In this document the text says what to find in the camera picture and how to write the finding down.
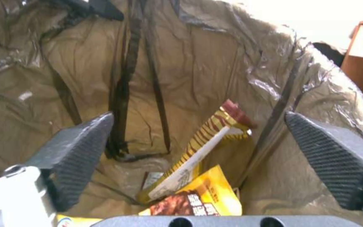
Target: snack wrapper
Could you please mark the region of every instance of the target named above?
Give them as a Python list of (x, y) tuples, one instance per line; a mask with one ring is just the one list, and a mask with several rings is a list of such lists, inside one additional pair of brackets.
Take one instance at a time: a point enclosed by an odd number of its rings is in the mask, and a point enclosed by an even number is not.
[(138, 215), (240, 216), (242, 205), (217, 165)]
[(90, 227), (91, 225), (102, 221), (99, 218), (79, 218), (68, 217), (62, 214), (57, 215), (57, 227)]
[(193, 180), (197, 165), (222, 139), (248, 138), (247, 131), (254, 127), (238, 105), (228, 99), (194, 134), (180, 160), (156, 182), (141, 190), (137, 200), (146, 204), (173, 194)]

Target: chocolate bar wrapper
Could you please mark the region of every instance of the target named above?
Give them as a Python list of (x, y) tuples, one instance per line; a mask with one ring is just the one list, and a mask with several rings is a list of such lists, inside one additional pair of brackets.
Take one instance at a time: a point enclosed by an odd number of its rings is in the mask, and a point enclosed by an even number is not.
[(138, 215), (239, 216), (242, 205), (217, 165)]
[(193, 180), (192, 172), (221, 141), (248, 139), (248, 130), (255, 125), (229, 99), (194, 134), (180, 160), (156, 182), (141, 190), (137, 200), (143, 204), (174, 194)]

